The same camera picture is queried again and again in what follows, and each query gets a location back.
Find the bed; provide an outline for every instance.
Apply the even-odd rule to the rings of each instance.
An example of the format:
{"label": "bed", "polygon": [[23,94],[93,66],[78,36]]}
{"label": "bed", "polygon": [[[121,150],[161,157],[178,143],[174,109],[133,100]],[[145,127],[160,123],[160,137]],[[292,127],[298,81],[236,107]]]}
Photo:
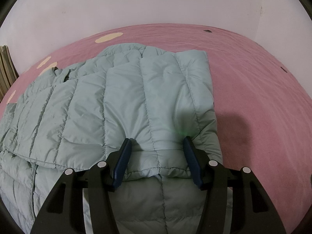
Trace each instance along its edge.
{"label": "bed", "polygon": [[49,68],[66,68],[108,46],[132,42],[171,52],[207,52],[223,164],[253,170],[291,233],[312,203],[312,100],[283,64],[239,34],[179,24],[98,33],[43,57],[25,71],[0,103],[0,115]]}

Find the yellow polka dot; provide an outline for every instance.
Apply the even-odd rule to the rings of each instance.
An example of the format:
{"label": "yellow polka dot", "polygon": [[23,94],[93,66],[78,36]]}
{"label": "yellow polka dot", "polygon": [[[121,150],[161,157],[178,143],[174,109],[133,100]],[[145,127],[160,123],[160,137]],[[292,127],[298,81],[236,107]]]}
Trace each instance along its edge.
{"label": "yellow polka dot", "polygon": [[50,68],[56,67],[56,65],[57,65],[57,62],[53,62],[52,64],[47,66],[43,71],[41,71],[41,73],[39,75],[42,75],[44,72],[46,72]]}
{"label": "yellow polka dot", "polygon": [[7,104],[10,103],[11,99],[13,98],[14,94],[16,93],[16,90],[12,92],[11,96],[7,100]]}
{"label": "yellow polka dot", "polygon": [[123,33],[122,32],[116,32],[116,33],[111,33],[111,34],[107,34],[105,36],[100,37],[99,39],[96,40],[96,43],[102,43],[108,40],[112,40],[116,37],[121,36]]}
{"label": "yellow polka dot", "polygon": [[50,60],[50,59],[51,59],[51,56],[45,58],[45,59],[38,65],[37,68],[42,67],[42,66],[43,66],[44,64],[46,64],[46,63],[48,62],[48,60]]}

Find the blue gripper pad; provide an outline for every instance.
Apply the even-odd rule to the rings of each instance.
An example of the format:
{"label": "blue gripper pad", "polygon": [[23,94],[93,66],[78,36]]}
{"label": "blue gripper pad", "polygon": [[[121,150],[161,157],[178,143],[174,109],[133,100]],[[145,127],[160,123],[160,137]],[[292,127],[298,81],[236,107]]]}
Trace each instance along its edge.
{"label": "blue gripper pad", "polygon": [[117,189],[121,185],[122,179],[124,177],[124,173],[126,171],[126,168],[130,159],[131,151],[132,151],[131,140],[126,138],[121,145],[121,148],[119,150],[119,154],[120,154],[119,159],[113,170],[112,186],[114,187],[114,189]]}
{"label": "blue gripper pad", "polygon": [[185,137],[183,140],[183,151],[191,171],[191,176],[195,185],[201,188],[204,184],[203,175],[205,167],[209,161],[207,154],[200,149],[196,149],[191,138]]}

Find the white wall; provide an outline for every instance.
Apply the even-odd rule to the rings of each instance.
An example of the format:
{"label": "white wall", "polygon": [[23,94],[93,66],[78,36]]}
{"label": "white wall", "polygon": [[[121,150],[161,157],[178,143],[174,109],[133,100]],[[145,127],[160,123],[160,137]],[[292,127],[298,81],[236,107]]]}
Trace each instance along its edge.
{"label": "white wall", "polygon": [[263,0],[255,42],[282,62],[312,97],[312,21],[298,0]]}
{"label": "white wall", "polygon": [[0,28],[19,73],[92,34],[147,23],[190,23],[253,39],[261,0],[18,0]]}
{"label": "white wall", "polygon": [[312,21],[298,0],[18,0],[0,28],[19,73],[104,30],[147,23],[216,26],[279,59],[312,96]]}

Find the metal screw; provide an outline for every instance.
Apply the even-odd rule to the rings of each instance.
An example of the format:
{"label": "metal screw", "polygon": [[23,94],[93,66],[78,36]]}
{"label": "metal screw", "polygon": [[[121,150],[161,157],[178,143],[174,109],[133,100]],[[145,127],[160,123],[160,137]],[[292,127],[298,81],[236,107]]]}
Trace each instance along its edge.
{"label": "metal screw", "polygon": [[66,175],[71,175],[72,173],[73,173],[73,169],[71,169],[71,168],[68,168],[65,170]]}
{"label": "metal screw", "polygon": [[106,166],[106,162],[105,161],[98,162],[98,167],[103,168],[105,166]]}
{"label": "metal screw", "polygon": [[217,166],[217,165],[218,165],[218,162],[215,161],[215,160],[210,160],[210,161],[209,161],[209,165],[211,165],[211,166]]}
{"label": "metal screw", "polygon": [[250,170],[250,168],[248,168],[248,167],[244,167],[244,168],[243,168],[243,172],[244,172],[244,173],[250,173],[251,170]]}

